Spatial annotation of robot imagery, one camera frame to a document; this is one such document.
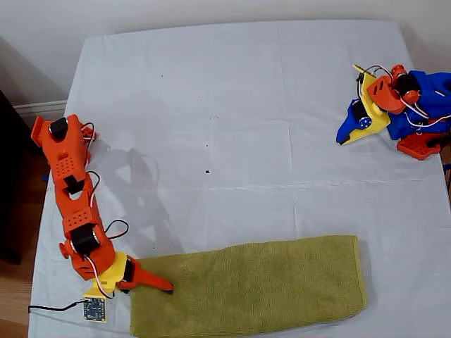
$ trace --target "white tablecloth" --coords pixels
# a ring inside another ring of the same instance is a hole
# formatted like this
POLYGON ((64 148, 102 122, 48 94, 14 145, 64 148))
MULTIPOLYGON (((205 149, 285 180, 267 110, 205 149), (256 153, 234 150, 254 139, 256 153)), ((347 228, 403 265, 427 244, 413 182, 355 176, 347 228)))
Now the white tablecloth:
MULTIPOLYGON (((66 115, 92 121, 99 133, 89 169, 101 175, 102 220, 130 223, 115 248, 144 258, 356 234, 368 308, 269 336, 449 337, 451 217, 440 159, 398 152, 386 130, 335 143, 355 96, 354 62, 412 67, 387 21, 234 23, 88 39, 66 115)), ((65 306, 90 286, 59 253, 62 241, 49 183, 32 303, 65 306)), ((129 310, 119 292, 107 324, 85 322, 78 306, 32 314, 29 334, 128 337, 129 310)))

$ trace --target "circuit board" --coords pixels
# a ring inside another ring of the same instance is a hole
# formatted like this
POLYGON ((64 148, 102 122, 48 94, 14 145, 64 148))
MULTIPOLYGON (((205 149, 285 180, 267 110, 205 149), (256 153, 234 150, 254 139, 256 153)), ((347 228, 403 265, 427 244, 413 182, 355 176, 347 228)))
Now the circuit board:
POLYGON ((83 317, 92 322, 106 322, 106 303, 103 298, 85 298, 83 317))

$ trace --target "baseboard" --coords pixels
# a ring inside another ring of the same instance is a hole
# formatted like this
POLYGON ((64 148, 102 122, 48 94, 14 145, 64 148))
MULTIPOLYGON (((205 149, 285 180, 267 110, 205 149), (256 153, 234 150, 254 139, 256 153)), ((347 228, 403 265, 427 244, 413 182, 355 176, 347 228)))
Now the baseboard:
POLYGON ((66 101, 43 102, 41 104, 24 104, 14 106, 17 114, 25 121, 28 127, 35 123, 36 116, 42 116, 45 120, 58 120, 64 115, 66 101))

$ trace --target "microfiber towel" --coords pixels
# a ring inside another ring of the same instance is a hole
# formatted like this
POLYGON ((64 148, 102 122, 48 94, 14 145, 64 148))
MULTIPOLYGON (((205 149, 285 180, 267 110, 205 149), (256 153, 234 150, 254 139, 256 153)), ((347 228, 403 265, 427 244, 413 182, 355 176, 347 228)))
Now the microfiber towel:
POLYGON ((357 237, 251 243, 140 260, 174 284, 137 287, 130 333, 142 337, 236 337, 341 320, 366 293, 357 237))

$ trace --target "blue plastic part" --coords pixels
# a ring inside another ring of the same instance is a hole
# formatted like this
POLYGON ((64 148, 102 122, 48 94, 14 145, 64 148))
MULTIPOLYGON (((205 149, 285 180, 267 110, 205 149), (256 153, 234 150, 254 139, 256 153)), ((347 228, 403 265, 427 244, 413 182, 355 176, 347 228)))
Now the blue plastic part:
POLYGON ((388 113, 388 116, 390 117, 390 124, 387 126, 387 129, 392 139, 401 139, 403 137, 406 137, 407 135, 413 134, 414 132, 428 132, 437 134, 441 132, 448 132, 451 129, 450 119, 436 123, 435 125, 432 125, 430 127, 413 127, 410 125, 409 121, 407 121, 405 113, 407 113, 409 119, 416 125, 428 124, 427 119, 421 118, 418 114, 416 114, 409 108, 406 108, 404 113, 401 113, 399 115, 388 113))
POLYGON ((347 107, 346 120, 343 122, 343 124, 341 125, 340 129, 338 129, 338 132, 337 132, 336 141, 339 144, 343 144, 348 139, 350 139, 350 134, 353 130, 356 130, 356 129, 363 130, 371 125, 372 120, 369 116, 365 116, 358 121, 355 120, 354 114, 353 114, 353 107, 358 101, 360 101, 360 100, 353 99, 351 101, 350 106, 347 107))
MULTIPOLYGON (((430 118, 437 119, 451 115, 451 73, 427 75, 425 72, 419 70, 411 70, 409 74, 412 74, 416 78, 420 86, 421 95, 417 104, 429 114, 430 118)), ((416 114, 410 108, 406 108, 404 112, 407 113, 413 123, 428 124, 426 119, 416 114)), ((404 113, 399 115, 389 113, 388 115, 390 116, 390 124, 387 126, 387 129, 392 139, 403 138, 414 132, 448 132, 451 128, 451 121, 448 121, 449 119, 436 123, 431 127, 417 128, 409 124, 404 113)))
POLYGON ((451 112, 451 73, 435 73, 427 75, 419 70, 411 70, 420 86, 418 105, 432 118, 440 118, 451 112))

